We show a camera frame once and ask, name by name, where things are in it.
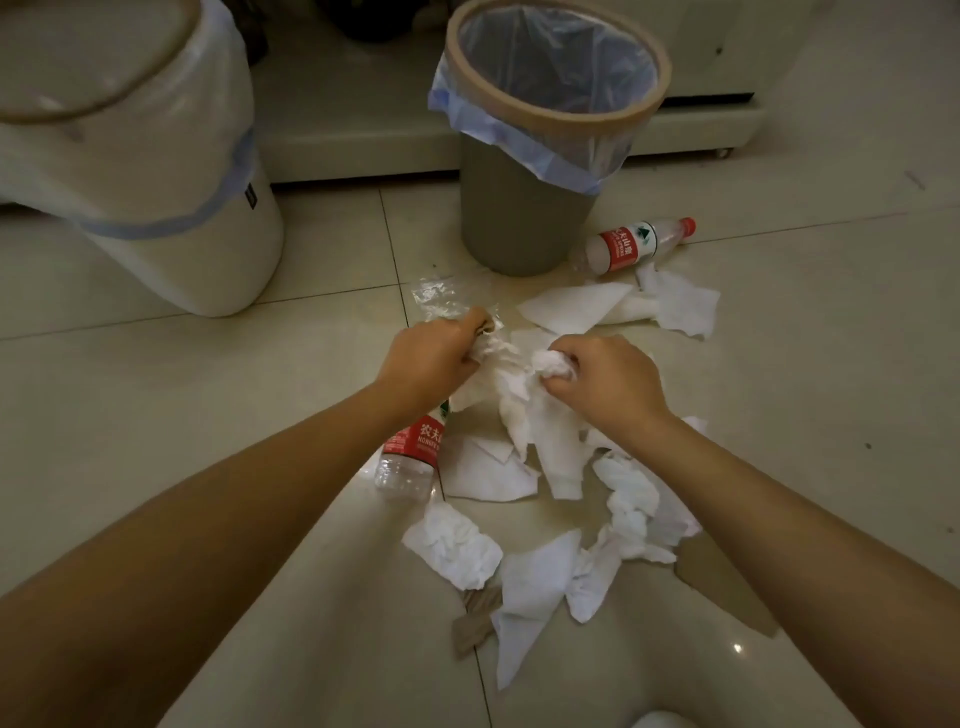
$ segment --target trash can rim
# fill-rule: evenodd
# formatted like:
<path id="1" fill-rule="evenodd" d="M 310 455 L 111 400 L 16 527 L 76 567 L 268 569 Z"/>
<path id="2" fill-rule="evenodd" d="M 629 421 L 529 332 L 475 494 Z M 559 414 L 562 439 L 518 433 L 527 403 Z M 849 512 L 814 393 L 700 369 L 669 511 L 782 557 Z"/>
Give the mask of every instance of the trash can rim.
<path id="1" fill-rule="evenodd" d="M 460 47 L 459 35 L 464 23 L 474 15 L 511 6 L 557 8 L 595 17 L 613 25 L 634 37 L 650 52 L 657 67 L 657 85 L 625 109 L 604 113 L 555 111 L 528 104 L 501 91 L 470 65 Z M 638 126 L 660 107 L 673 71 L 663 44 L 644 28 L 617 12 L 596 8 L 580 0 L 468 0 L 454 12 L 446 25 L 444 50 L 450 70 L 461 87 L 459 90 L 473 104 L 508 124 L 531 132 L 559 136 L 613 134 Z"/>
<path id="2" fill-rule="evenodd" d="M 176 58 L 180 51 L 186 47 L 187 42 L 197 30 L 200 24 L 201 0 L 177 0 L 183 10 L 184 22 L 180 31 L 170 38 L 170 42 L 164 49 L 150 62 L 144 65 L 143 70 L 138 73 L 128 84 L 117 88 L 108 96 L 104 96 L 96 101 L 85 104 L 73 109 L 50 109 L 36 111 L 33 113 L 24 113 L 20 111 L 10 111 L 9 109 L 0 109 L 0 124 L 10 124 L 12 126 L 33 126 L 37 124 L 53 124 L 62 121 L 78 119 L 82 116 L 88 116 L 91 113 L 102 111 L 108 107 L 120 103 L 142 85 L 150 81 L 157 73 L 162 71 L 169 63 Z M 0 2 L 0 18 L 2 18 L 4 8 L 11 8 L 14 5 L 25 5 L 27 2 Z"/>

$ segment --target bottle label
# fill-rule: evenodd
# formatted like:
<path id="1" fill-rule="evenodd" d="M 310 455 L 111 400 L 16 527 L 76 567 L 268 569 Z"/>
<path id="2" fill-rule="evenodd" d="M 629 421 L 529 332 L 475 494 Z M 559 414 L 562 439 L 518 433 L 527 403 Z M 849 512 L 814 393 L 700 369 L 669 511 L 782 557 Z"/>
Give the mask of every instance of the bottle label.
<path id="1" fill-rule="evenodd" d="M 444 402 L 430 414 L 423 415 L 384 443 L 383 454 L 406 455 L 436 470 L 440 441 L 444 437 L 444 423 L 449 411 L 450 405 Z"/>
<path id="2" fill-rule="evenodd" d="M 657 252 L 657 234 L 650 223 L 637 223 L 626 228 L 601 232 L 600 237 L 610 251 L 610 270 L 618 271 L 635 265 Z"/>

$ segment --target person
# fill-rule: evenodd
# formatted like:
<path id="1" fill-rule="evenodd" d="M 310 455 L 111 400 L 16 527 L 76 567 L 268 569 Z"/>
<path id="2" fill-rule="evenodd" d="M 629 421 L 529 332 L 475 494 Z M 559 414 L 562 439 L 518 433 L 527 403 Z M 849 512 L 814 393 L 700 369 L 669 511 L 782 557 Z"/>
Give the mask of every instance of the person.
<path id="1" fill-rule="evenodd" d="M 0 724 L 158 723 L 371 453 L 476 370 L 487 321 L 399 333 L 372 384 L 188 477 L 0 599 Z M 547 391 L 665 480 L 867 726 L 960 725 L 960 593 L 670 413 L 619 336 Z"/>

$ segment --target person's left arm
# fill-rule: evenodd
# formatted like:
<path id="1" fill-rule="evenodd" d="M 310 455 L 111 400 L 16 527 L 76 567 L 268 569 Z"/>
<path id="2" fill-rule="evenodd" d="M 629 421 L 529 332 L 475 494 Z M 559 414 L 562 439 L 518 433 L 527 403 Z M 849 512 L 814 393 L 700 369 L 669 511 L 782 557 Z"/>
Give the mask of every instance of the person's left arm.
<path id="1" fill-rule="evenodd" d="M 376 381 L 147 501 L 0 599 L 0 725 L 155 725 L 385 440 L 475 371 L 487 313 L 399 333 Z"/>

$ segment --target water bottle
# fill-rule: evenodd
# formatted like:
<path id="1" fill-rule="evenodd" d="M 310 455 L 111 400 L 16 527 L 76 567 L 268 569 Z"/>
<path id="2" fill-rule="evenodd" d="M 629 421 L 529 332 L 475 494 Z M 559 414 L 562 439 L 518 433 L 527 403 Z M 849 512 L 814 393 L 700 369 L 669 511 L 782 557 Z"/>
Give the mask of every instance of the water bottle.
<path id="1" fill-rule="evenodd" d="M 450 405 L 444 402 L 383 445 L 373 484 L 389 499 L 427 500 Z"/>
<path id="2" fill-rule="evenodd" d="M 592 235 L 570 251 L 570 263 L 581 273 L 603 276 L 648 260 L 660 260 L 696 230 L 692 217 L 642 221 Z"/>

